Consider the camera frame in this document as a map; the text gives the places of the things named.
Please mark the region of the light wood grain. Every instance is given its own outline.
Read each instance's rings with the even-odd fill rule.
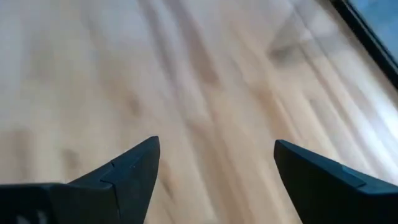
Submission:
[[[398,96],[322,0],[0,3],[0,181],[161,143],[146,223],[300,223],[286,139],[398,184]]]

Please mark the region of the wooden floor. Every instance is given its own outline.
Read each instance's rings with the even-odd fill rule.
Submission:
[[[0,2],[0,181],[158,135],[146,223],[300,223],[286,139],[398,184],[398,95],[325,0]]]

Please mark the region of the black plastic edge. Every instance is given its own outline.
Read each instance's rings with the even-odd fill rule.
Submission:
[[[369,55],[384,72],[386,77],[398,89],[398,65],[389,51],[383,46],[377,35],[369,28],[357,10],[345,0],[331,1],[340,16],[351,28]]]

